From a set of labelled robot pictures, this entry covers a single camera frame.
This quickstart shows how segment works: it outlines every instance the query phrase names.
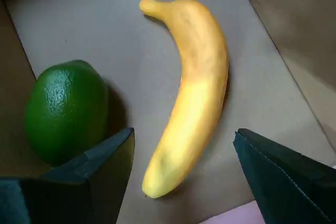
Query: banana stem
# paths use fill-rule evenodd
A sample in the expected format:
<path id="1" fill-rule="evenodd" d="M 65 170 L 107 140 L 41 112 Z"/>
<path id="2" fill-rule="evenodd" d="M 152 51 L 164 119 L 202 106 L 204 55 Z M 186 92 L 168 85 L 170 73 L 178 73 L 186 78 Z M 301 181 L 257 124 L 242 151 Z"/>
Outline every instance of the banana stem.
<path id="1" fill-rule="evenodd" d="M 153 18 L 163 19 L 163 8 L 164 3 L 158 0 L 142 0 L 139 3 L 140 10 L 145 14 Z"/>

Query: brown cardboard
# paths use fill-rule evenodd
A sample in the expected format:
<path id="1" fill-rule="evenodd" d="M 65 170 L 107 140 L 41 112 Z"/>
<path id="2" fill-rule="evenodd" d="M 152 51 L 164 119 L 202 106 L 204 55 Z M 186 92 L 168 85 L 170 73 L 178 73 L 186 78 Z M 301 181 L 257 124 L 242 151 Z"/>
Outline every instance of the brown cardboard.
<path id="1" fill-rule="evenodd" d="M 0 1 L 0 176 L 37 176 L 48 169 L 24 134 L 24 109 L 35 78 Z"/>
<path id="2" fill-rule="evenodd" d="M 336 147 L 335 0 L 250 0 Z"/>
<path id="3" fill-rule="evenodd" d="M 197 223 L 253 199 L 232 141 L 246 127 L 327 165 L 336 155 L 248 0 L 199 0 L 228 42 L 229 88 L 214 136 L 187 180 L 162 199 L 141 191 L 169 119 L 181 65 L 169 32 L 140 0 L 6 0 L 34 74 L 90 62 L 135 128 L 133 169 L 118 223 Z"/>

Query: lime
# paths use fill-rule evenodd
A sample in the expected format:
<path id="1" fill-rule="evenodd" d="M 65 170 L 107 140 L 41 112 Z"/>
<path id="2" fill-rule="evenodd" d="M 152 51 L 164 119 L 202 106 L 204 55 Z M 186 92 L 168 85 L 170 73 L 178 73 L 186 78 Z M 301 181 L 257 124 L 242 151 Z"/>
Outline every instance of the lime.
<path id="1" fill-rule="evenodd" d="M 106 134 L 108 90 L 83 60 L 52 66 L 37 79 L 26 107 L 25 130 L 36 154 L 60 165 Z"/>

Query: plastic banana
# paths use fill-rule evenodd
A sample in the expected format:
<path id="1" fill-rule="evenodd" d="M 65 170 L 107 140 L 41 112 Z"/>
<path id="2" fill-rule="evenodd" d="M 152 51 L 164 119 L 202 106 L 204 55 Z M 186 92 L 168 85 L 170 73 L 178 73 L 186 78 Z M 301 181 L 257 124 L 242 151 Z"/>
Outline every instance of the plastic banana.
<path id="1" fill-rule="evenodd" d="M 142 0 L 140 10 L 167 25 L 182 63 L 179 93 L 142 183 L 146 195 L 158 198 L 184 180 L 211 138 L 222 111 L 228 54 L 219 24 L 200 2 Z"/>

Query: banana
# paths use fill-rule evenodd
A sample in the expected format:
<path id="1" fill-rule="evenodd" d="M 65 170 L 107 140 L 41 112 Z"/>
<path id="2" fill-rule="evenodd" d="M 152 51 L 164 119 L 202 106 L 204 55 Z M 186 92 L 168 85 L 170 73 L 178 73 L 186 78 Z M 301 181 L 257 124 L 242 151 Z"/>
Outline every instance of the banana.
<path id="1" fill-rule="evenodd" d="M 219 24 L 200 2 L 142 0 L 140 10 L 167 25 L 182 64 L 173 111 L 142 183 L 147 196 L 158 198 L 184 180 L 211 138 L 222 111 L 228 55 Z"/>

